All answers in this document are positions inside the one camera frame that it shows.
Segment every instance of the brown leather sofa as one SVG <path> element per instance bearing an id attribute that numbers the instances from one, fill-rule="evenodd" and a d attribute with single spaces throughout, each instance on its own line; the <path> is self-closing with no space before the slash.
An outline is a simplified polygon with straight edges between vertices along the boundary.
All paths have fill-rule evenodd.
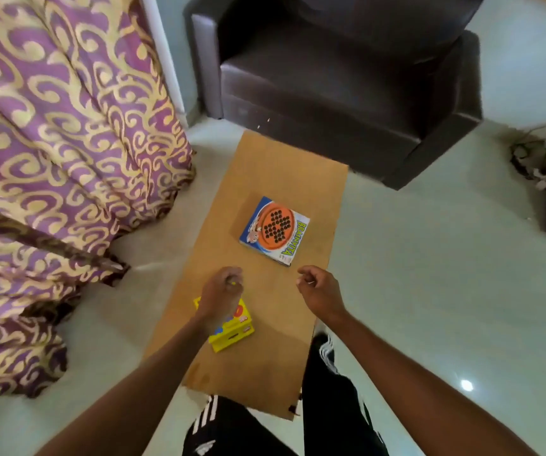
<path id="1" fill-rule="evenodd" d="M 482 0 L 193 0 L 207 114 L 400 189 L 482 121 Z"/>

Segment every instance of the sofa backrest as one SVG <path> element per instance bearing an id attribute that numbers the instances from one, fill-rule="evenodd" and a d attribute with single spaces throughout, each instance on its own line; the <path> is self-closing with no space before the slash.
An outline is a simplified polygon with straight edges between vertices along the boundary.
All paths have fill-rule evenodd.
<path id="1" fill-rule="evenodd" d="M 282 0 L 293 15 L 377 52 L 428 60 L 465 30 L 483 0 Z"/>

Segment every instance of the yellow box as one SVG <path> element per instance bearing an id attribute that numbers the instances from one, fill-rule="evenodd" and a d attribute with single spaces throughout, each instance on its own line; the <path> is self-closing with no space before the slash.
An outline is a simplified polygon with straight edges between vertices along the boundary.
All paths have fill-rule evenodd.
<path id="1" fill-rule="evenodd" d="M 195 308 L 199 307 L 201 296 L 195 298 L 193 303 Z M 214 352 L 220 352 L 231 344 L 250 336 L 254 332 L 252 325 L 252 317 L 243 299 L 239 299 L 239 305 L 233 316 L 223 323 L 223 326 L 216 329 L 213 335 L 208 338 L 208 342 L 212 345 Z"/>

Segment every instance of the sofa armrest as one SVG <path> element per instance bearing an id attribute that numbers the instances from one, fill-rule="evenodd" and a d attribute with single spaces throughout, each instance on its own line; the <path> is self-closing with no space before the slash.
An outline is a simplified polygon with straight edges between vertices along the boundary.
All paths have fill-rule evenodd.
<path id="1" fill-rule="evenodd" d="M 465 31 L 434 72 L 426 134 L 383 183 L 399 190 L 482 122 L 480 41 Z"/>
<path id="2" fill-rule="evenodd" d="M 220 65 L 236 54 L 273 12 L 278 12 L 275 7 L 272 0 L 191 2 L 193 58 L 201 97 L 210 117 L 223 117 Z"/>

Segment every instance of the person's left hand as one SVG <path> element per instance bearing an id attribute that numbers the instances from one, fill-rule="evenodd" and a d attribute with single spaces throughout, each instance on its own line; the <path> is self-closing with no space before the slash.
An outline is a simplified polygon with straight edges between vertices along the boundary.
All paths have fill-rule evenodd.
<path id="1" fill-rule="evenodd" d="M 243 293 L 243 270 L 224 267 L 203 286 L 195 317 L 211 334 L 235 312 Z"/>

